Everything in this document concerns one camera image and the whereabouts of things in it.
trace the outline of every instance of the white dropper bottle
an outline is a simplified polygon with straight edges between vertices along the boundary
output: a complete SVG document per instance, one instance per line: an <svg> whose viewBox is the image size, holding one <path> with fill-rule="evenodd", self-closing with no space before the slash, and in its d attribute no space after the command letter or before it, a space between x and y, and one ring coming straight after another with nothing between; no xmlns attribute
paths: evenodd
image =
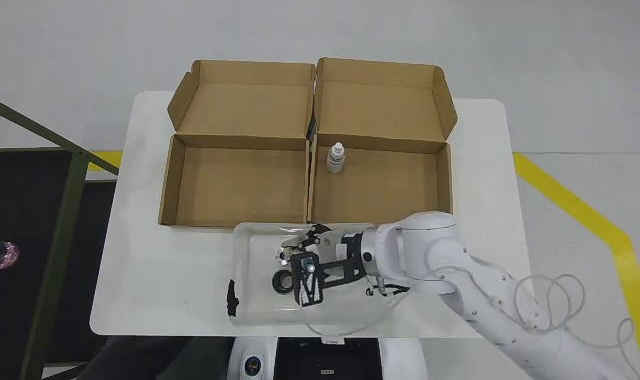
<svg viewBox="0 0 640 380"><path fill-rule="evenodd" d="M342 169L345 156L346 152L342 143L335 143L327 154L327 170L331 173L338 173Z"/></svg>

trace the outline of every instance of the pink object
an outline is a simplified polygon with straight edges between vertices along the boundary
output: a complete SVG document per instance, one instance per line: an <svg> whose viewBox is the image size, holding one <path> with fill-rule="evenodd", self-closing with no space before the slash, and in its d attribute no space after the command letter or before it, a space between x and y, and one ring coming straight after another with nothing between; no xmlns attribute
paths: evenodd
<svg viewBox="0 0 640 380"><path fill-rule="evenodd" d="M20 256L18 247L7 241L0 241L0 270L12 266Z"/></svg>

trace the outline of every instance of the black panel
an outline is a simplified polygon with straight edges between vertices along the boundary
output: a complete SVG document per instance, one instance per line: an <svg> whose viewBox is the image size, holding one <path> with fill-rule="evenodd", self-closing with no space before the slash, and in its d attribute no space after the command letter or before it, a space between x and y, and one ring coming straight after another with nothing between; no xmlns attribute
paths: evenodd
<svg viewBox="0 0 640 380"><path fill-rule="evenodd" d="M107 340L91 331L89 317L115 188L115 182L84 186L48 363L89 361Z"/></svg>
<svg viewBox="0 0 640 380"><path fill-rule="evenodd" d="M345 345L319 338L279 338L276 380L382 380L376 338L350 338Z"/></svg>
<svg viewBox="0 0 640 380"><path fill-rule="evenodd" d="M19 377L71 154L0 150L0 240L20 258L0 270L0 368Z"/></svg>

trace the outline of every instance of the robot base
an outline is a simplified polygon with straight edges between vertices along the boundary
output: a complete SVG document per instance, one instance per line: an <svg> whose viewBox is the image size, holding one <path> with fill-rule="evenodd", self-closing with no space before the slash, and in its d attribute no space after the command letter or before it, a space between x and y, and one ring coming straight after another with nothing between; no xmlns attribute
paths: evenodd
<svg viewBox="0 0 640 380"><path fill-rule="evenodd" d="M326 345L319 338L238 337L227 380L428 380L417 338L345 341L345 345Z"/></svg>

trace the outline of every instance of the transparent plastic tray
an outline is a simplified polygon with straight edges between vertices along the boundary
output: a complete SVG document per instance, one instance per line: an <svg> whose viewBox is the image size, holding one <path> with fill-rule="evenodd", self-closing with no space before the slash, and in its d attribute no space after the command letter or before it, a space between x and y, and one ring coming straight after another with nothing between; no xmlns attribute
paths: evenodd
<svg viewBox="0 0 640 380"><path fill-rule="evenodd" d="M379 296L367 296L372 279L323 290L324 301L301 308L293 292L278 294L272 287L273 275L283 268L276 259L281 244L308 232L311 224L241 223L234 230L233 275L234 291L239 304L236 315L230 316L236 326L277 324L334 325L363 323L374 320L388 309L389 301ZM363 231L369 224L329 225L349 232Z"/></svg>

